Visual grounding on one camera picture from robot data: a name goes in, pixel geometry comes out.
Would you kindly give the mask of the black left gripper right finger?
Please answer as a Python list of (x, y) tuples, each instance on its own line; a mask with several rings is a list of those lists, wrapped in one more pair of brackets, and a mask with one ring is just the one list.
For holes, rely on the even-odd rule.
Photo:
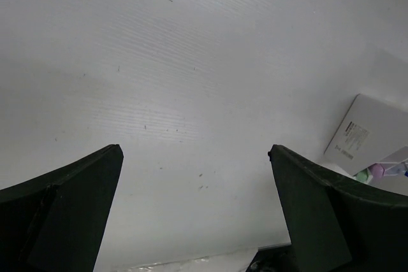
[(300, 271), (407, 271), (407, 196), (283, 145), (274, 145), (269, 158)]

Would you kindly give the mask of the green highlighter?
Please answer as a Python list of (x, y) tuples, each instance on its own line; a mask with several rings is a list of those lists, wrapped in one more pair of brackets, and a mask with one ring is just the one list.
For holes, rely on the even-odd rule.
[(359, 173), (355, 174), (353, 178), (360, 183), (368, 185), (372, 181), (373, 175), (369, 169), (364, 169)]

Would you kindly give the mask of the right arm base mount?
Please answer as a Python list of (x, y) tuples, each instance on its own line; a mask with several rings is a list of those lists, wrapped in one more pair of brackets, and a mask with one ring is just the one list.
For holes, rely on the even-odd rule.
[(291, 245), (261, 248), (246, 272), (298, 272), (299, 267)]

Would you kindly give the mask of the pink highlighter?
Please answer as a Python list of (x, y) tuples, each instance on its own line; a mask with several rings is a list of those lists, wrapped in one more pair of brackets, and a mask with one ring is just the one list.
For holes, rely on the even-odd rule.
[(368, 169), (370, 170), (371, 175), (375, 179), (380, 179), (385, 174), (385, 169), (383, 168), (381, 164), (378, 164), (378, 163), (371, 165)]

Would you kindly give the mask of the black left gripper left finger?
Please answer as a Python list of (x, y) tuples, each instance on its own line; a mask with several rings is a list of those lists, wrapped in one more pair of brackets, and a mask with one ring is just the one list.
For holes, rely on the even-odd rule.
[(122, 163), (108, 145), (1, 190), (1, 271), (93, 271)]

